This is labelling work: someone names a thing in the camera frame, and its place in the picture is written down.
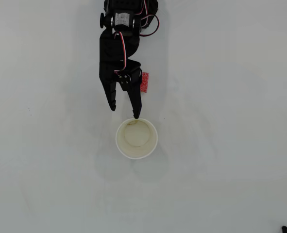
red sponge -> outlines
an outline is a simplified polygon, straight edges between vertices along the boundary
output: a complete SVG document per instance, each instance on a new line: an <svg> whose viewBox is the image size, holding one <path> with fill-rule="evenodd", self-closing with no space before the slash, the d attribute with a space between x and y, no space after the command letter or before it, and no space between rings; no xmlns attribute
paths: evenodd
<svg viewBox="0 0 287 233"><path fill-rule="evenodd" d="M141 92L148 92L148 83L149 83L149 73L142 73L142 84L141 84Z"/></svg>

cup rim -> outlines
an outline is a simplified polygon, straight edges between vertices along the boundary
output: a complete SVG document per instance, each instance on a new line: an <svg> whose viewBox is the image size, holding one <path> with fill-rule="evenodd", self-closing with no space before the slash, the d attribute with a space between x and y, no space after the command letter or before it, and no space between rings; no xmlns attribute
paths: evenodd
<svg viewBox="0 0 287 233"><path fill-rule="evenodd" d="M155 133L156 133L156 143L155 143L155 146L154 148L151 150L151 152L149 152L148 154L142 156L142 157L139 157L139 158L132 158L132 157L129 157L128 155L126 155L120 148L119 148L119 145L118 145L118 133L119 133L119 130L121 129L121 127L127 122L127 121L132 121L132 120L144 120L146 121L147 123L149 123L150 125L152 125L153 129L155 130ZM148 157L149 155L151 155L154 150L156 149L157 147L157 144L158 144L158 133L157 133L157 130L155 128L155 126L148 120L144 119L144 118L139 118L139 119L135 119L135 118L130 118L130 119L127 119L125 120L123 123L121 123L121 125L119 126L118 130L116 131L116 135L115 135L115 143L116 143L116 146L118 147L118 150L119 152L122 153L122 155L124 155L125 157L129 158L129 159L134 159L134 160L138 160L138 159L144 159L146 157Z"/></svg>

small black object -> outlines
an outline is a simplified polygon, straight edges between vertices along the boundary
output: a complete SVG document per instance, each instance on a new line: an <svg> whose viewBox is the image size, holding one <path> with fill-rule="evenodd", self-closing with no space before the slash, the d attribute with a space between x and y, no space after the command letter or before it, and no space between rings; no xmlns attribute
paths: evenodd
<svg viewBox="0 0 287 233"><path fill-rule="evenodd" d="M156 14L157 0L145 0L149 14ZM127 59L124 70L124 50L121 39L114 37L113 29L121 32L124 38L126 57L132 56L138 49L142 23L141 18L146 16L144 0L105 0L104 13L100 17L100 27L106 29L100 36L100 70L99 77L112 111L116 109L116 83L123 91L127 91L130 98L134 118L140 117L142 103L140 86L142 70L139 62ZM149 26L153 17L149 17Z"/></svg>
<svg viewBox="0 0 287 233"><path fill-rule="evenodd" d="M286 226L283 226L283 227L281 228L281 230L283 231L283 233L287 233L287 227L286 227Z"/></svg>

white background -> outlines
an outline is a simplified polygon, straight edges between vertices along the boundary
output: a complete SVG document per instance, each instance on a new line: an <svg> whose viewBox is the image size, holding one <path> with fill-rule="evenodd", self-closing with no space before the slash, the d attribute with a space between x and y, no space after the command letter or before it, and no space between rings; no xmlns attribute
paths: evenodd
<svg viewBox="0 0 287 233"><path fill-rule="evenodd" d="M103 0L0 0L0 233L278 233L287 225L287 0L159 0L132 117L99 80Z"/></svg>

paper cup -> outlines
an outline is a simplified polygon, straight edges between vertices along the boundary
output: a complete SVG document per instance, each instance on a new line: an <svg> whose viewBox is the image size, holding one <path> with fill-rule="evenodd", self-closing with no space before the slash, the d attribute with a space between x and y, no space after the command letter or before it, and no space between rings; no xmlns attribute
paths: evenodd
<svg viewBox="0 0 287 233"><path fill-rule="evenodd" d="M145 119L124 121L116 133L119 151L129 159L143 159L153 153L157 146L156 128Z"/></svg>

